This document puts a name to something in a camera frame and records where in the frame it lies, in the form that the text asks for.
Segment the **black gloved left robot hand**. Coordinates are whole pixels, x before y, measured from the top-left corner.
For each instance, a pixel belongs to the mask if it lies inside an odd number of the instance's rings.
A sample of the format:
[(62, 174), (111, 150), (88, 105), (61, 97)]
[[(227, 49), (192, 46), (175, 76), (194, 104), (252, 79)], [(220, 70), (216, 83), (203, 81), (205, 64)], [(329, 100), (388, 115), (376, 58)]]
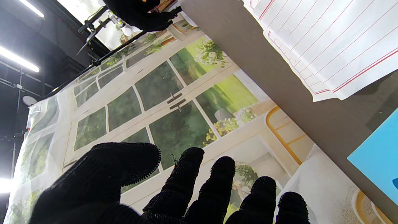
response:
[(38, 197), (30, 224), (222, 224), (236, 164), (215, 161), (198, 199), (188, 206), (204, 150), (186, 149), (161, 191), (139, 215), (123, 205), (121, 187), (149, 177), (160, 164), (153, 144), (108, 142), (92, 147)]

